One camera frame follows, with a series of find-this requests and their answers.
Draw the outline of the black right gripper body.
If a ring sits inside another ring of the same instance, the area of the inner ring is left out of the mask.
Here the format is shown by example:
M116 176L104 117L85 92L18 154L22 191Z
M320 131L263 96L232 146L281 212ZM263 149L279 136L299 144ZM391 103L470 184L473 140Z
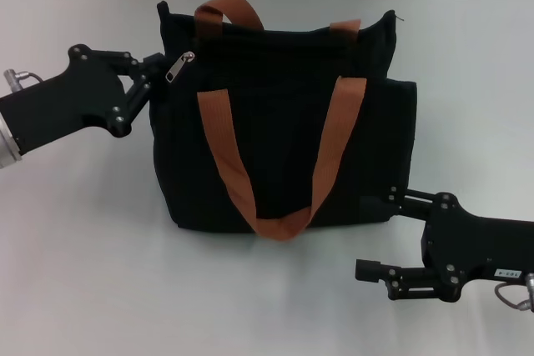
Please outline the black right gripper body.
M451 193L438 193L421 240L424 265L437 274L437 298L456 302L474 280L525 284L534 274L534 222L468 213Z

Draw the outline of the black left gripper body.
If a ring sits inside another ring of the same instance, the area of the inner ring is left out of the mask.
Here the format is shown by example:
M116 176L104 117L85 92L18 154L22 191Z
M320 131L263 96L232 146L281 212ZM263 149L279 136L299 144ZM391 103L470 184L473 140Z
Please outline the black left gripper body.
M126 136L126 95L119 79L126 58L82 44L68 56L60 75L0 98L0 115L22 153L89 127Z

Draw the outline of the silver zipper pull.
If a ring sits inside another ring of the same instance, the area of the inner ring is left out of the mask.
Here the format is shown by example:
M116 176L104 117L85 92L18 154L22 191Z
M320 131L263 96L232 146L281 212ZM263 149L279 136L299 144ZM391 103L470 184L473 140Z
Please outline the silver zipper pull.
M166 72L166 81L168 83L172 83L178 77L180 71L184 68L184 66L188 63L193 62L194 59L195 53L192 51L185 52L181 56L179 56L174 62L174 64L170 67L170 69Z

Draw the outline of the black food bag orange handles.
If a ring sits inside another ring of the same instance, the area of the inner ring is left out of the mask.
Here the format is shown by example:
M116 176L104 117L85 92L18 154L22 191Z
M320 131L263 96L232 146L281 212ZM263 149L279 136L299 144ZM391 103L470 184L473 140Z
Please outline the black food bag orange handles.
M172 220L285 241L359 223L360 198L406 191L417 88L388 78L397 17L267 31L245 0L194 15L157 6L164 72L149 105L154 167Z

